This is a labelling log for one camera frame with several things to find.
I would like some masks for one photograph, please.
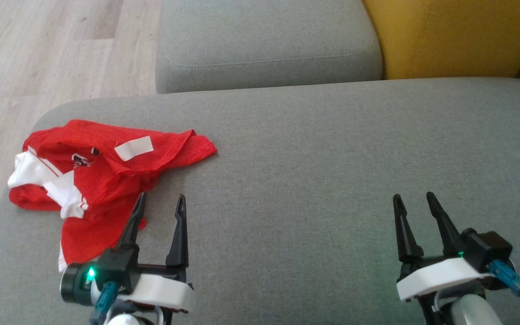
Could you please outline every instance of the gray seat cushion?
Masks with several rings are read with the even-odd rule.
[[[158,93],[379,80],[360,0],[164,0]]]
[[[392,195],[417,241],[441,252],[425,200],[462,230],[495,230],[520,270],[520,80],[392,80],[62,105],[36,129],[83,118],[207,135],[218,154],[149,193],[142,263],[163,263],[187,199],[197,310],[174,324],[421,324],[400,302]],[[57,213],[0,208],[0,324],[84,324],[60,299]],[[506,324],[520,299],[490,292]]]

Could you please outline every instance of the floor plank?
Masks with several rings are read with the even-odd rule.
[[[161,0],[0,0],[0,199],[13,156],[65,102],[155,94]]]

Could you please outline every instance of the red cloth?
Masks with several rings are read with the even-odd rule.
[[[114,150],[145,136],[150,136],[151,152],[123,161]],[[89,261],[113,247],[138,195],[152,189],[161,172],[193,164],[217,151],[210,140],[194,130],[174,134],[84,120],[34,132],[23,143],[23,151],[28,148],[62,173],[73,170],[74,185],[87,200],[83,218],[66,218],[61,231],[61,247],[68,264]],[[25,209],[60,210],[46,189],[33,184],[12,188],[9,200]]]

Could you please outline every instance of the blue cable connector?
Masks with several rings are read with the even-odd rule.
[[[109,281],[103,285],[102,293],[95,303],[95,309],[89,318],[90,325],[103,325],[106,321],[107,312],[116,301],[119,286],[116,282]]]
[[[489,267],[489,272],[507,284],[515,296],[520,297],[520,277],[507,264],[501,260],[494,260]]]

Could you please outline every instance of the yellow cushion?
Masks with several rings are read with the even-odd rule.
[[[514,77],[520,0],[363,0],[386,79]]]

